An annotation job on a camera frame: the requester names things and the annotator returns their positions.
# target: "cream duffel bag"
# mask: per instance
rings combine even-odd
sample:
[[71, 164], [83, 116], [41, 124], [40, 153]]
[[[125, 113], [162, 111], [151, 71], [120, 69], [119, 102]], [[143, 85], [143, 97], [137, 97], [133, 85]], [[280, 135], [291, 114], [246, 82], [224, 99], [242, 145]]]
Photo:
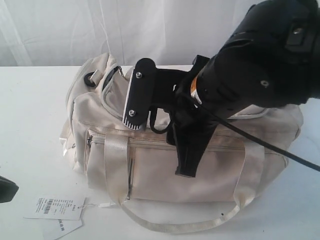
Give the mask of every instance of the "cream duffel bag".
[[[67, 97], [68, 121], [61, 142], [73, 169], [85, 173], [90, 188], [107, 189], [110, 198], [138, 224], [158, 232], [189, 233], [219, 226], [250, 204], [286, 168], [288, 160], [237, 133], [218, 126], [195, 178], [175, 175], [174, 146], [165, 134], [135, 132], [122, 123], [132, 69], [124, 76], [116, 60], [105, 53], [78, 71]], [[264, 109], [251, 106], [232, 117], [233, 125], [281, 149], [300, 132], [298, 106]], [[158, 114], [156, 127], [167, 126]], [[175, 203], [235, 202], [229, 213], [209, 221], [158, 224], [127, 208], [127, 199]]]

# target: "screw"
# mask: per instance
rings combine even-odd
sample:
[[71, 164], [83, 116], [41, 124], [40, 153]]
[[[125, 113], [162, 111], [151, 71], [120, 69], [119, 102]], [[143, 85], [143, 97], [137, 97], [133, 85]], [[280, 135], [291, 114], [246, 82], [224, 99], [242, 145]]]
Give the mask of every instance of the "screw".
[[299, 33], [302, 32], [302, 30], [303, 30], [303, 28], [298, 27], [298, 28], [296, 28], [296, 29], [293, 30], [293, 34], [299, 34]]
[[135, 110], [129, 110], [129, 116], [130, 117], [134, 117], [136, 115], [136, 111]]
[[267, 88], [269, 86], [269, 82], [266, 81], [266, 80], [262, 80], [261, 82], [261, 85], [264, 86], [265, 88]]
[[142, 78], [142, 73], [138, 71], [138, 72], [135, 74], [135, 77], [136, 77], [137, 79]]

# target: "white curtain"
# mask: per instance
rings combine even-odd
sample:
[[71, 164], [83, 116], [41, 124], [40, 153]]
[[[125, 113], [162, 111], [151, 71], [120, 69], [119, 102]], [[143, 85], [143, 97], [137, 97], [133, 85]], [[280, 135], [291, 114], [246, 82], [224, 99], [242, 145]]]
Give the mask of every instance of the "white curtain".
[[0, 66], [121, 65], [212, 57], [261, 0], [0, 0]]

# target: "white table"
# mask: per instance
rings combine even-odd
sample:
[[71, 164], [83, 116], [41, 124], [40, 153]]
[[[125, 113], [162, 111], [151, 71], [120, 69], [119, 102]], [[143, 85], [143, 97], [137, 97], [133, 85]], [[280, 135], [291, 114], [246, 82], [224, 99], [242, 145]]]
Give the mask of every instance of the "white table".
[[[38, 220], [23, 218], [25, 206], [37, 195], [83, 193], [89, 203], [105, 203], [105, 192], [88, 189], [83, 175], [63, 160], [59, 134], [67, 113], [65, 96], [79, 67], [0, 67], [0, 176], [20, 187], [12, 202], [0, 204], [0, 239], [42, 240]], [[290, 150], [320, 164], [320, 100], [301, 106], [304, 125]], [[136, 208], [154, 213], [161, 223], [189, 221], [196, 213], [220, 213], [222, 203], [189, 208], [177, 215], [158, 211], [153, 203]], [[200, 215], [209, 219], [210, 215]], [[64, 240], [219, 239], [318, 240], [320, 238], [320, 173], [293, 161], [265, 192], [230, 222], [213, 230], [169, 235], [146, 230], [118, 208], [87, 208], [84, 226]]]

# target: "robotic arm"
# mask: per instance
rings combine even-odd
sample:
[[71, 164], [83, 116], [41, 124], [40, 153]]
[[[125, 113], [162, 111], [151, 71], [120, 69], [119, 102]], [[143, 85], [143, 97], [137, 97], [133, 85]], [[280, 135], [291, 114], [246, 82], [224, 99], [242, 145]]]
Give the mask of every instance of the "robotic arm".
[[[252, 104], [276, 108], [320, 98], [319, 30], [316, 0], [254, 5], [218, 54], [197, 56], [189, 72], [157, 69], [148, 58], [138, 61], [123, 123], [141, 130], [149, 116], [151, 129], [167, 133], [167, 143], [176, 146], [176, 174], [195, 177], [221, 123], [217, 118], [226, 120]], [[154, 127], [158, 108], [170, 115], [165, 130]]]

